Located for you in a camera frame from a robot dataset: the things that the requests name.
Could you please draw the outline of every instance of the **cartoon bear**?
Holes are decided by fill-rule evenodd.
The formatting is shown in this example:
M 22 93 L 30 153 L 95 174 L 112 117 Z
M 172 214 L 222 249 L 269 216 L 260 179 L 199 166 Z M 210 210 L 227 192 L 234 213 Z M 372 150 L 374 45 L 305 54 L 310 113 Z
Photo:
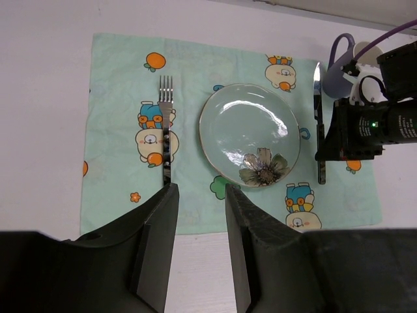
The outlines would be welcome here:
M 174 154 L 178 151 L 179 140 L 177 135 L 170 131 L 171 135 L 171 162 L 174 161 Z M 153 168 L 162 164 L 163 152 L 163 130 L 158 128 L 147 128 L 136 134 L 137 150 L 140 159 Z
M 285 223 L 287 226 L 300 230 L 317 230 L 321 228 L 319 217 L 311 212 L 314 208 L 314 191 L 309 183 L 298 183 L 287 185 L 287 196 L 285 204 L 289 215 Z
M 143 129 L 162 129 L 162 112 L 159 104 L 154 105 L 153 101 L 142 101 L 141 105 L 141 109 L 137 115 L 139 126 Z M 169 114 L 169 126 L 173 125 L 175 117 L 175 109 L 172 109 Z
M 274 88 L 290 93 L 295 88 L 296 83 L 296 72 L 291 66 L 293 59 L 278 55 L 268 55 L 267 57 L 271 65 L 266 68 L 265 77 L 268 78 Z

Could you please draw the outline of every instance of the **fork tines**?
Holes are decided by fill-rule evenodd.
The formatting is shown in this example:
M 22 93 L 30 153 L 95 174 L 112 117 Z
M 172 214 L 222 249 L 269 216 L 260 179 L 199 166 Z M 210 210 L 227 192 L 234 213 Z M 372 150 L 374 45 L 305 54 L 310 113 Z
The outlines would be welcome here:
M 174 103 L 172 76 L 159 76 L 159 102 Z

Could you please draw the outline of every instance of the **fork handle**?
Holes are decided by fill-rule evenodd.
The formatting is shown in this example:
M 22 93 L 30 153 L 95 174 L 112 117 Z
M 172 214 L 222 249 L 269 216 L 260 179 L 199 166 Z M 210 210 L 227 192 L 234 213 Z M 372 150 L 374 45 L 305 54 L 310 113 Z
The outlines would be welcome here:
M 164 165 L 164 185 L 166 185 L 171 182 L 171 136 L 169 133 L 169 127 L 164 127 L 162 134 L 164 135 L 162 162 Z

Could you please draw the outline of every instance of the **plate rim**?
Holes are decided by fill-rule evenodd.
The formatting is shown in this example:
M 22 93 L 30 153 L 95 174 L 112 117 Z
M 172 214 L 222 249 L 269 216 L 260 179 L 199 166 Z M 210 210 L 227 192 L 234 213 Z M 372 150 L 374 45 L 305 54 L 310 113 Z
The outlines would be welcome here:
M 204 113 L 204 110 L 205 110 L 205 108 L 206 108 L 206 106 L 207 106 L 207 103 L 210 101 L 210 99 L 217 93 L 217 92 L 219 92 L 219 91 L 221 91 L 222 89 L 225 89 L 226 87 L 232 87 L 232 86 L 236 86 L 236 85 L 245 85 L 245 86 L 247 86 L 247 85 L 249 85 L 249 86 L 255 86 L 255 87 L 259 87 L 259 88 L 261 88 L 261 89 L 264 89 L 264 90 L 266 90 L 266 91 L 269 91 L 269 92 L 271 92 L 271 93 L 273 93 L 274 95 L 276 95 L 278 98 L 280 98 L 281 100 L 282 100 L 282 102 L 283 103 L 285 103 L 285 105 L 289 108 L 289 110 L 290 110 L 290 112 L 291 112 L 291 114 L 293 115 L 293 117 L 294 117 L 294 120 L 295 120 L 295 123 L 296 123 L 296 125 L 297 125 L 297 128 L 298 128 L 298 153 L 297 153 L 297 157 L 296 157 L 296 159 L 295 159 L 295 162 L 294 162 L 294 165 L 293 165 L 293 167 L 289 170 L 289 172 L 287 173 L 287 175 L 285 175 L 285 176 L 283 176 L 281 179 L 279 179 L 279 180 L 277 180 L 277 181 L 275 181 L 274 183 L 272 183 L 272 184 L 270 184 L 270 185 L 267 185 L 267 186 L 250 186 L 250 185 L 247 185 L 247 184 L 245 184 L 243 181 L 242 182 L 237 182 L 237 181 L 235 181 L 234 179 L 231 179 L 229 176 L 227 176 L 227 175 L 225 175 L 221 170 L 219 170 L 211 161 L 210 161 L 210 158 L 207 156 L 207 153 L 206 153 L 206 151 L 205 151 L 205 149 L 204 149 L 204 146 L 203 146 L 203 142 L 202 142 L 202 140 L 201 140 L 201 119 L 202 119 L 202 116 L 203 116 L 203 113 Z M 260 85 L 256 85 L 256 84 L 254 84 L 254 83 L 231 83 L 231 84 L 229 84 L 229 85 L 226 85 L 226 86 L 224 86 L 223 88 L 221 88 L 220 90 L 218 90 L 218 91 L 215 91 L 215 92 L 213 92 L 212 94 L 211 94 L 211 96 L 209 96 L 208 98 L 207 98 L 207 100 L 204 102 L 204 105 L 203 105 L 203 107 L 202 107 L 202 109 L 201 109 L 201 112 L 200 112 L 200 116 L 199 116 L 199 120 L 198 120 L 198 138 L 199 138 L 199 141 L 200 141 L 200 147 L 201 147 L 201 149 L 203 150 L 203 153 L 204 153 L 204 156 L 206 157 L 206 160 L 208 161 L 208 163 L 210 163 L 210 165 L 222 176 L 222 177 L 224 177 L 224 178 L 226 178 L 227 180 L 229 180 L 229 181 L 231 181 L 232 183 L 235 183 L 235 184 L 238 184 L 238 185 L 240 185 L 240 186 L 244 186 L 244 187 L 248 187 L 248 188 L 265 188 L 265 187 L 270 187 L 270 186 L 273 186 L 273 185 L 275 185 L 276 183 L 278 183 L 278 182 L 280 182 L 280 181 L 282 181 L 284 178 L 286 178 L 292 171 L 293 171 L 293 169 L 294 169 L 294 167 L 296 166 L 296 164 L 297 164 L 297 162 L 298 162 L 298 159 L 299 159 L 299 157 L 300 157 L 300 152 L 301 152 L 301 139 L 300 139 L 300 125 L 298 124 L 298 120 L 297 120 L 297 118 L 295 117 L 295 114 L 294 114 L 294 112 L 292 111 L 292 109 L 291 109 L 291 107 L 288 105 L 288 103 L 284 100 L 284 99 L 282 99 L 280 96 L 279 96 L 279 94 L 277 94 L 277 93 L 275 93 L 275 92 L 273 92 L 272 90 L 269 90 L 268 88 L 265 88 L 265 87 L 263 87 L 263 86 L 260 86 Z

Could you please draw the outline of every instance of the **knife handle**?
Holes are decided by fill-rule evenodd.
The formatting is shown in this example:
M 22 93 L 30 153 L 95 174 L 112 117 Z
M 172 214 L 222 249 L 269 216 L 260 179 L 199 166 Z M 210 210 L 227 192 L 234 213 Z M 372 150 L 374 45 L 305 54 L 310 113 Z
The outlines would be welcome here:
M 324 124 L 317 125 L 317 150 L 324 141 Z M 317 161 L 317 175 L 319 177 L 319 184 L 324 185 L 326 183 L 326 161 Z

